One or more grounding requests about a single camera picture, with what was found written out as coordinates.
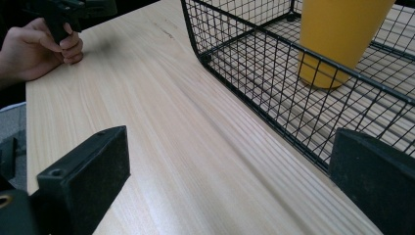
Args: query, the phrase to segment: yellow plastic cup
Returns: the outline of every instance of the yellow plastic cup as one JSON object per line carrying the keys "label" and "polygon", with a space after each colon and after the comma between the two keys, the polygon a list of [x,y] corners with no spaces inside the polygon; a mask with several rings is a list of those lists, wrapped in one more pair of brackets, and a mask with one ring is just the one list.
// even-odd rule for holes
{"label": "yellow plastic cup", "polygon": [[[394,0],[303,0],[300,45],[354,69],[393,3]],[[299,60],[300,78],[308,84],[336,88],[348,80],[347,74],[336,72],[314,57],[300,53]]]}

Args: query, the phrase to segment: wire mesh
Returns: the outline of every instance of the wire mesh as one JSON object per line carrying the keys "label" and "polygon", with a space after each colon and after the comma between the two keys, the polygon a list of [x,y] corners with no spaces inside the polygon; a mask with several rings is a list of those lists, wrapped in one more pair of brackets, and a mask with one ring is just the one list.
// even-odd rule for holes
{"label": "wire mesh", "polygon": [[[301,1],[182,0],[182,6],[205,68],[324,172],[339,127],[415,157],[414,9],[394,5],[350,70],[299,45]],[[305,56],[316,59],[319,72],[331,65],[333,82],[341,72],[349,80],[337,89],[302,82]]]}

